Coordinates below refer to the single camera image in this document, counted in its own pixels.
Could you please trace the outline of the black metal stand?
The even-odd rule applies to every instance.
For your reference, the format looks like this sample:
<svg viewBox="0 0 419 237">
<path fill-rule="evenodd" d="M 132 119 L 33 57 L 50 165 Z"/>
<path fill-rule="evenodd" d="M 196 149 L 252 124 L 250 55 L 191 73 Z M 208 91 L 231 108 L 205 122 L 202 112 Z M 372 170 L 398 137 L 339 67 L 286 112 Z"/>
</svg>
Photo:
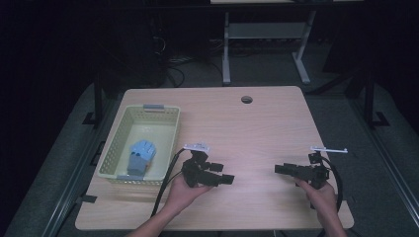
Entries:
<svg viewBox="0 0 419 237">
<path fill-rule="evenodd" d="M 364 120 L 368 127 L 375 129 L 378 126 L 389 126 L 389 122 L 382 112 L 374 109 L 375 79 L 372 72 L 365 80 Z"/>
<path fill-rule="evenodd" d="M 102 87 L 100 76 L 96 75 L 94 79 L 94 111 L 88 113 L 83 120 L 83 124 L 91 124 L 97 128 L 102 121 Z"/>
</svg>

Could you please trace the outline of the pale yellow plastic basket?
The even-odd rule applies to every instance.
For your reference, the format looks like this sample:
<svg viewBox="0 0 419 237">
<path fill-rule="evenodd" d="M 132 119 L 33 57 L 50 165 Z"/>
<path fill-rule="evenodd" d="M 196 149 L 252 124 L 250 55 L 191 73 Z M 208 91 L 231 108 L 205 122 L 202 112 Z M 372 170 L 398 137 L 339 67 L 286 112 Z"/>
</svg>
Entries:
<svg viewBox="0 0 419 237">
<path fill-rule="evenodd" d="M 127 106 L 114 121 L 98 176 L 112 183 L 160 185 L 175 153 L 180 109 L 161 105 Z M 152 142 L 156 153 L 143 176 L 127 173 L 129 147 Z"/>
</svg>

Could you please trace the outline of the person's right hand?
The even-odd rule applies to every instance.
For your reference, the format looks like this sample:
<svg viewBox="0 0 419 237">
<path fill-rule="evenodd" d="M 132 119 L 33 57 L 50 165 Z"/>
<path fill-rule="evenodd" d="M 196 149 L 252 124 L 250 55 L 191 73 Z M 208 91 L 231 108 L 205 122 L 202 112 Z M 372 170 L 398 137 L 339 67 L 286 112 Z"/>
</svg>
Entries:
<svg viewBox="0 0 419 237">
<path fill-rule="evenodd" d="M 314 206 L 319 217 L 330 219 L 337 216 L 335 191 L 329 183 L 325 183 L 322 188 L 317 190 L 301 179 L 295 178 L 294 181 L 306 192 L 308 200 Z"/>
</svg>

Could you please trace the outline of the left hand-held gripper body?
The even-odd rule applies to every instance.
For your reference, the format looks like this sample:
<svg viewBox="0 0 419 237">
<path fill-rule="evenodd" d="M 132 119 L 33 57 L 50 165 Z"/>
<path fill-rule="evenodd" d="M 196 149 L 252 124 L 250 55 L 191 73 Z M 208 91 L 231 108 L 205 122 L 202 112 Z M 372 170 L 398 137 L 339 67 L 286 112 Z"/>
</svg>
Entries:
<svg viewBox="0 0 419 237">
<path fill-rule="evenodd" d="M 208 161 L 210 149 L 204 143 L 185 144 L 185 150 L 189 150 L 192 157 L 183 163 L 181 172 L 189 187 L 198 184 L 217 187 L 220 184 L 221 175 L 210 170 L 211 162 Z"/>
</svg>

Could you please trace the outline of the black table bracket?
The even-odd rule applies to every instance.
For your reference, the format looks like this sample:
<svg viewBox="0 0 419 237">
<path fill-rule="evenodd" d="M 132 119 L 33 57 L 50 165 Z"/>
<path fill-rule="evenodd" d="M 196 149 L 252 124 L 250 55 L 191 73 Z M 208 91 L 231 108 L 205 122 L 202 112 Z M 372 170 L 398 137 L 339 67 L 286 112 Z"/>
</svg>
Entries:
<svg viewBox="0 0 419 237">
<path fill-rule="evenodd" d="M 104 141 L 101 141 L 98 144 L 96 150 L 94 151 L 93 157 L 90 160 L 90 166 L 96 166 L 98 164 L 99 159 L 100 159 L 100 156 L 101 156 L 102 151 L 104 149 L 104 145 L 105 145 L 105 142 Z"/>
</svg>

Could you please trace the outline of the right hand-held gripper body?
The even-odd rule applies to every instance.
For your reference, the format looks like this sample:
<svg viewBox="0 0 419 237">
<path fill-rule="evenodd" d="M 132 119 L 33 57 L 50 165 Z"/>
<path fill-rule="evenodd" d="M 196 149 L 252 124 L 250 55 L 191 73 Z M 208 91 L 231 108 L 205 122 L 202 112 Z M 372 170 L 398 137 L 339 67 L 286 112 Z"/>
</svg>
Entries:
<svg viewBox="0 0 419 237">
<path fill-rule="evenodd" d="M 332 153 L 347 153 L 348 150 L 344 149 L 329 149 L 326 147 L 311 146 L 311 153 L 308 155 L 310 162 L 309 166 L 303 168 L 301 174 L 297 177 L 301 180 L 308 182 L 313 188 L 319 190 L 323 187 L 324 183 L 330 178 L 329 172 L 332 172 L 336 180 L 338 189 L 343 187 L 342 180 L 338 174 L 337 168 L 325 157 L 321 155 L 322 152 Z"/>
</svg>

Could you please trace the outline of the aluminium floor rail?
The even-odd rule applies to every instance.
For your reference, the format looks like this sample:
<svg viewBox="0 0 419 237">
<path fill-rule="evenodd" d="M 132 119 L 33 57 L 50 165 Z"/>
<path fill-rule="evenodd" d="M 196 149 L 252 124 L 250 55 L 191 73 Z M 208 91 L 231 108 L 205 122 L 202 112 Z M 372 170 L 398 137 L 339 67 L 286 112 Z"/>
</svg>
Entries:
<svg viewBox="0 0 419 237">
<path fill-rule="evenodd" d="M 48 180 L 43 189 L 57 194 L 42 228 L 42 237 L 56 237 L 77 205 L 76 199 L 86 195 L 97 166 L 90 166 L 90 160 L 98 144 L 106 142 L 120 103 L 119 100 L 102 101 L 103 117 L 97 128 L 83 124 L 86 115 L 94 111 L 94 102 L 78 103 L 64 125 L 43 165 L 42 174 Z"/>
<path fill-rule="evenodd" d="M 410 217 L 412 218 L 416 227 L 419 229 L 419 199 L 413 194 L 399 169 L 396 167 L 390 152 L 384 145 L 382 139 L 379 137 L 376 128 L 366 122 L 363 113 L 364 109 L 359 105 L 358 102 L 353 100 L 349 101 L 349 105 L 356 114 L 357 119 L 360 121 L 369 139 L 373 143 L 374 148 L 377 151 L 383 164 L 383 168 L 388 174 Z"/>
</svg>

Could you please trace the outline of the person's left hand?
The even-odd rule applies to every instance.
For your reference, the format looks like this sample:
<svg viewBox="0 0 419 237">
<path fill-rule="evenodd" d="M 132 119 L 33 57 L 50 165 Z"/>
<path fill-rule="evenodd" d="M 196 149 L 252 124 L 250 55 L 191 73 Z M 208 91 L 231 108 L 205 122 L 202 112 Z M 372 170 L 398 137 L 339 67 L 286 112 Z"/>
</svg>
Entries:
<svg viewBox="0 0 419 237">
<path fill-rule="evenodd" d="M 174 216 L 181 213 L 196 198 L 211 190 L 208 186 L 189 187 L 183 175 L 178 175 L 172 182 L 163 210 Z"/>
</svg>

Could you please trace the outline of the white metal table frame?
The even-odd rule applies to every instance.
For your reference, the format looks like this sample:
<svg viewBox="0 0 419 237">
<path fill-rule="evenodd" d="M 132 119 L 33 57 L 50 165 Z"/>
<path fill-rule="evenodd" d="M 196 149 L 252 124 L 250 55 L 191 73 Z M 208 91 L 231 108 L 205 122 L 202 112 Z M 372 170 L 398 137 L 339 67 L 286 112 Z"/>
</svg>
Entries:
<svg viewBox="0 0 419 237">
<path fill-rule="evenodd" d="M 305 22 L 231 23 L 229 13 L 226 13 L 223 30 L 222 84 L 229 85 L 231 83 L 229 63 L 229 42 L 231 40 L 300 40 L 298 50 L 292 53 L 293 62 L 301 82 L 309 84 L 310 79 L 302 57 L 315 16 L 316 12 L 310 11 Z"/>
</svg>

